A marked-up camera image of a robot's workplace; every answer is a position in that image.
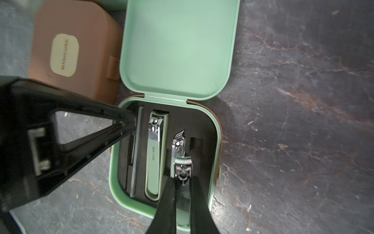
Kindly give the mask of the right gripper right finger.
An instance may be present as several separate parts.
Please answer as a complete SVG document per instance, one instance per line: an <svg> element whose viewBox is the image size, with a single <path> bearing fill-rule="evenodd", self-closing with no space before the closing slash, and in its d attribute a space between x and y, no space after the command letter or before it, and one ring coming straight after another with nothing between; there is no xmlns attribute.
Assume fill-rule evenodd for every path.
<svg viewBox="0 0 374 234"><path fill-rule="evenodd" d="M199 178L191 180L191 234L220 234L210 214Z"/></svg>

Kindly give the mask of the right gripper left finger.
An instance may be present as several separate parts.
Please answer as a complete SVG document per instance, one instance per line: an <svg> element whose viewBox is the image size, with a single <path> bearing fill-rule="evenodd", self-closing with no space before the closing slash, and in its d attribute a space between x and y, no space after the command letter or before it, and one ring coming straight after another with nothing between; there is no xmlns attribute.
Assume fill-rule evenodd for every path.
<svg viewBox="0 0 374 234"><path fill-rule="evenodd" d="M165 183L155 216L146 234L176 234L176 186L174 178Z"/></svg>

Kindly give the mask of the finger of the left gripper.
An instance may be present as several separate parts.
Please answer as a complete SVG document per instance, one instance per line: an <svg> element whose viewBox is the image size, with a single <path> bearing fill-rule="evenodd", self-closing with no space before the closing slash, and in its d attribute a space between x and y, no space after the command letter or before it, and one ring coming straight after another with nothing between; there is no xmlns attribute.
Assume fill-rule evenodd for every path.
<svg viewBox="0 0 374 234"><path fill-rule="evenodd" d="M46 196L106 149L131 134L134 122L113 125L71 142L58 142L55 129L41 127L29 130L39 196Z"/></svg>
<svg viewBox="0 0 374 234"><path fill-rule="evenodd" d="M6 126L31 129L47 125L66 111L109 119L136 128L137 114L33 79L1 76L1 120Z"/></svg>

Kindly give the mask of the brown case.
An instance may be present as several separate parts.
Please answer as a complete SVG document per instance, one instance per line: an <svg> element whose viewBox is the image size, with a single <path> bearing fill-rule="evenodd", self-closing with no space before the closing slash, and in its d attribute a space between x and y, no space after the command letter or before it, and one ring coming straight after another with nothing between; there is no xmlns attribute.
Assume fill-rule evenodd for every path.
<svg viewBox="0 0 374 234"><path fill-rule="evenodd" d="M114 104L122 37L122 27L96 3L46 1L34 21L28 76Z"/></svg>

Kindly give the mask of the small green nail clipper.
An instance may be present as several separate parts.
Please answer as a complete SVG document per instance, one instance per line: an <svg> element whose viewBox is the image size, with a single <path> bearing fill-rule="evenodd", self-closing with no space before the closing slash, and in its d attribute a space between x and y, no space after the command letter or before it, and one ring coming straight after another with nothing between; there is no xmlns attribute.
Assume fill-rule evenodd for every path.
<svg viewBox="0 0 374 234"><path fill-rule="evenodd" d="M174 164L176 159L183 159L185 157L185 130L178 132L172 141L171 149L171 163Z"/></svg>

